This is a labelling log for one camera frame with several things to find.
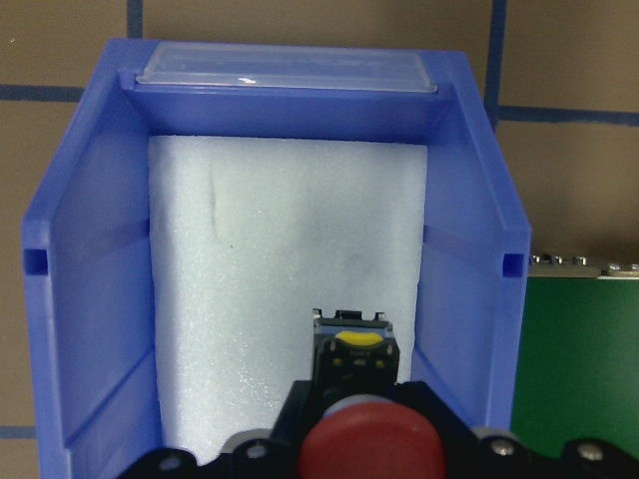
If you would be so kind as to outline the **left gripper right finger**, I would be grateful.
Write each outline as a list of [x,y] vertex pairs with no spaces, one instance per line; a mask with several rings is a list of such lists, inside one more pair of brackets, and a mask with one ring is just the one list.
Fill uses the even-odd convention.
[[564,443],[557,457],[508,430],[471,428],[422,381],[394,387],[393,398],[425,417],[442,446],[445,478],[636,478],[638,459],[594,437]]

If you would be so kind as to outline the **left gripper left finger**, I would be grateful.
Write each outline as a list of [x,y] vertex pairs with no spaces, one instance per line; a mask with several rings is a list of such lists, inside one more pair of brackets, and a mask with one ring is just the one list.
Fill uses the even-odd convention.
[[302,442],[320,418],[318,395],[309,380],[293,383],[271,428],[233,434],[210,460],[185,448],[145,453],[121,478],[296,478]]

